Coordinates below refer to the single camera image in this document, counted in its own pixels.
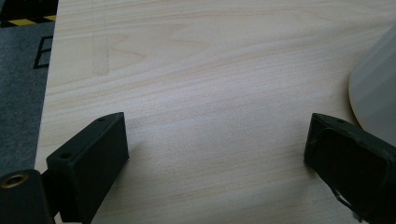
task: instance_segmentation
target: gray carpet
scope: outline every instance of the gray carpet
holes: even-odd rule
[[[35,165],[48,68],[33,66],[41,37],[53,35],[54,24],[0,28],[0,176]]]

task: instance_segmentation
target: wooden table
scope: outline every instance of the wooden table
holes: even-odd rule
[[[304,144],[313,112],[354,121],[348,76],[395,11],[61,0],[35,168],[123,111],[131,159],[93,223],[358,223],[304,167]]]

